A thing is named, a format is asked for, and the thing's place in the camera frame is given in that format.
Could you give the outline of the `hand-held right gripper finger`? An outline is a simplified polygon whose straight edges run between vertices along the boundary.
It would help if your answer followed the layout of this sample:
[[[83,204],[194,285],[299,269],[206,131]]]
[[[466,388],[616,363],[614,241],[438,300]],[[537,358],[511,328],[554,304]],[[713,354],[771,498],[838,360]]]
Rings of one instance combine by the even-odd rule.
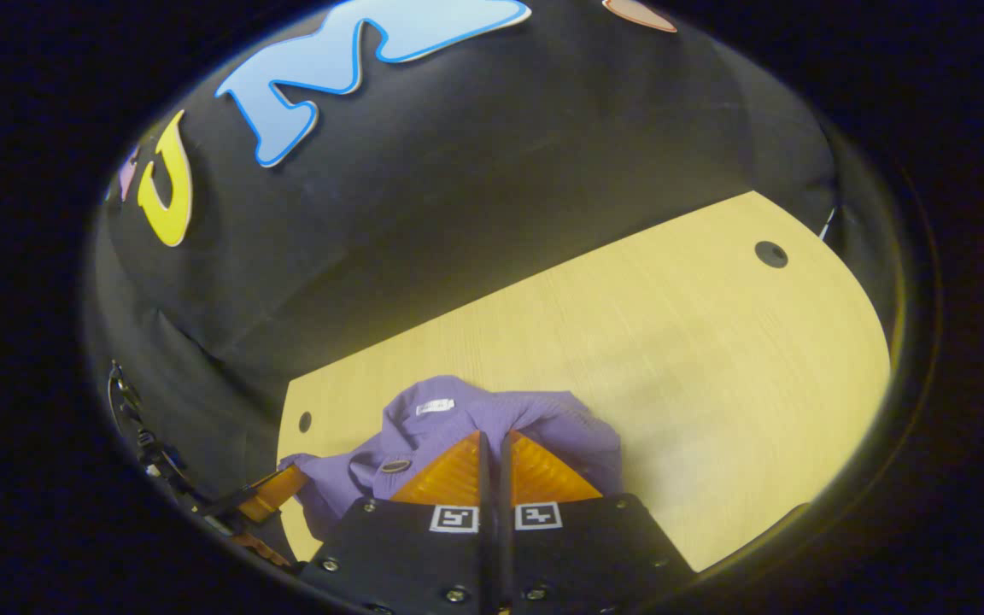
[[[512,614],[636,614],[694,579],[636,495],[602,494],[531,437],[502,443],[500,603]]]
[[[489,443],[475,431],[394,498],[356,500],[301,569],[347,614],[493,611]]]

